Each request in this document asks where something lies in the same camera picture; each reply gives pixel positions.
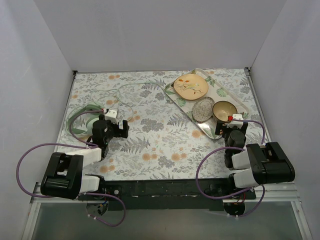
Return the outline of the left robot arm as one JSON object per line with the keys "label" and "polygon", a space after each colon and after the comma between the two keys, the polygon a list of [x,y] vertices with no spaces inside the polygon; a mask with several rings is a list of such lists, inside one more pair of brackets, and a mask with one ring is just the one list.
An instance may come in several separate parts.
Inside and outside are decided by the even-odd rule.
{"label": "left robot arm", "polygon": [[106,196],[104,178],[94,174],[83,174],[83,169],[104,160],[113,138],[128,138],[130,126],[127,120],[120,127],[116,118],[101,114],[92,124],[91,135],[86,146],[73,152],[52,153],[45,170],[40,192],[44,196],[76,199],[89,193],[95,200]]}

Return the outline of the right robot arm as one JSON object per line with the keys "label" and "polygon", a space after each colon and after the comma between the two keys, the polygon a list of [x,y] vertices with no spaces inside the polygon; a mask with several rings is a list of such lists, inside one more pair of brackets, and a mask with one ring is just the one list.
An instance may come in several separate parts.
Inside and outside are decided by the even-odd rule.
{"label": "right robot arm", "polygon": [[230,170],[239,170],[229,177],[227,195],[237,199],[245,188],[264,184],[293,182],[295,169],[278,142],[246,144],[248,122],[235,120],[217,121],[215,134],[224,138],[224,163]]}

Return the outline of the mint green headphones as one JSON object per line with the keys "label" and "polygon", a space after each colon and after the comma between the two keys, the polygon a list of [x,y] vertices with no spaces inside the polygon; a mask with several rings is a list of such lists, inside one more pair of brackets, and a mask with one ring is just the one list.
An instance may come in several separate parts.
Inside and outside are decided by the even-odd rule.
{"label": "mint green headphones", "polygon": [[[120,89],[124,88],[125,86],[133,86],[133,85],[156,85],[155,88],[161,89],[163,91],[165,99],[167,101],[169,101],[169,98],[166,95],[166,89],[163,88],[160,84],[158,84],[156,82],[128,83],[128,84],[120,86],[118,89],[114,88],[114,89],[110,89],[110,90],[96,90],[95,92],[91,93],[91,95],[90,95],[91,101],[87,105],[78,106],[69,113],[69,115],[66,117],[66,120],[65,120],[65,129],[68,130],[70,135],[74,134],[77,138],[82,138],[85,135],[91,134],[93,120],[98,119],[99,110],[104,108],[104,105],[102,104],[102,102],[99,102],[99,100],[103,100],[106,97],[115,98],[115,102],[111,103],[111,108],[115,104],[120,104],[122,106],[127,106],[128,108],[130,108],[131,113],[132,113],[132,116],[130,118],[130,120],[131,120],[133,118],[134,111],[129,104],[121,101]],[[94,101],[92,96],[94,93],[98,93],[98,92],[105,92],[107,94],[102,95],[100,98],[97,99],[97,101]],[[76,124],[76,127],[74,127],[74,123],[72,123],[72,121],[75,121],[76,118],[78,118],[78,115],[80,115],[82,113],[86,114],[86,112],[90,112],[90,111],[93,111],[93,112],[89,113],[89,117],[81,118],[80,121]]]}

